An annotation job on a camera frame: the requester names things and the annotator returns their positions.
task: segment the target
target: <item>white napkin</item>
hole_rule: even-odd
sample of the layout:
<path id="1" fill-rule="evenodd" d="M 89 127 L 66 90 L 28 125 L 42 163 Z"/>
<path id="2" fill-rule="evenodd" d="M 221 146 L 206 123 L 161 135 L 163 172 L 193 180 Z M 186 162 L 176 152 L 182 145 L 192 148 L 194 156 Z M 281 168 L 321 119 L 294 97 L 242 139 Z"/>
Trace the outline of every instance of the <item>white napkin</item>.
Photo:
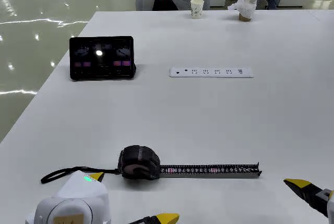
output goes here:
<path id="1" fill-rule="evenodd" d="M 244 0 L 238 0 L 236 3 L 228 6 L 228 10 L 238 10 L 239 13 L 247 18 L 251 19 L 256 9 L 256 4 L 250 4 Z"/>

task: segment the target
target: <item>tape measure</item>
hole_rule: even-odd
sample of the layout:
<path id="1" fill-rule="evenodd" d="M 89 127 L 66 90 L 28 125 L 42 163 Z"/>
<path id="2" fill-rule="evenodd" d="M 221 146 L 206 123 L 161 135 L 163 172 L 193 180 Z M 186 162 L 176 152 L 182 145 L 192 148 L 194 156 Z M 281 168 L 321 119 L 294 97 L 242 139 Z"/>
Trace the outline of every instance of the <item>tape measure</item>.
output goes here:
<path id="1" fill-rule="evenodd" d="M 121 151 L 117 169 L 73 167 L 52 172 L 41 179 L 45 184 L 80 170 L 85 173 L 121 174 L 127 179 L 158 178 L 258 178 L 257 164 L 161 165 L 158 155 L 149 147 L 129 146 Z"/>

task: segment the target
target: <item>power strip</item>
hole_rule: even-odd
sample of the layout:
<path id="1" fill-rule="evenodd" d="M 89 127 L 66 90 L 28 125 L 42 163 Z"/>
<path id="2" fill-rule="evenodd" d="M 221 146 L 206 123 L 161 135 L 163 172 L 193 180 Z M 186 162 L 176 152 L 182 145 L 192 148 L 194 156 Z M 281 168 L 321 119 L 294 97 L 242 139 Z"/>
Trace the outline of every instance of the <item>power strip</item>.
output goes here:
<path id="1" fill-rule="evenodd" d="M 172 67 L 170 77 L 253 78 L 253 72 L 245 67 Z"/>

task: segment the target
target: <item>tape measure blade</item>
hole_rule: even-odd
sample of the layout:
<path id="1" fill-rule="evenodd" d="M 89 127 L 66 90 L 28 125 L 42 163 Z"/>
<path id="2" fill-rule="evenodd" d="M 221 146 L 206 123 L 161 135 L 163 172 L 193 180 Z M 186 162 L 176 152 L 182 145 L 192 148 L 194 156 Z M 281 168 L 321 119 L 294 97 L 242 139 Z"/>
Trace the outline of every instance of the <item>tape measure blade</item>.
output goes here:
<path id="1" fill-rule="evenodd" d="M 161 178 L 248 179 L 261 175 L 259 164 L 161 165 Z"/>
<path id="2" fill-rule="evenodd" d="M 165 174 L 161 173 L 160 178 L 193 178 L 193 179 L 256 179 L 259 173 L 220 173 L 220 174 Z"/>

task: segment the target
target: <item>glossy floor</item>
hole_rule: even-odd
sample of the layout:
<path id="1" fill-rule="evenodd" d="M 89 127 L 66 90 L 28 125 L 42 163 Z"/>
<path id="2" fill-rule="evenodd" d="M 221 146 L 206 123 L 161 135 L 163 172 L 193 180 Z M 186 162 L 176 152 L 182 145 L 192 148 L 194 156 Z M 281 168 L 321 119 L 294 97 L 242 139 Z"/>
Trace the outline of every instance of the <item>glossy floor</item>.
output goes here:
<path id="1" fill-rule="evenodd" d="M 97 10 L 135 10 L 135 0 L 0 0 L 0 141 Z"/>

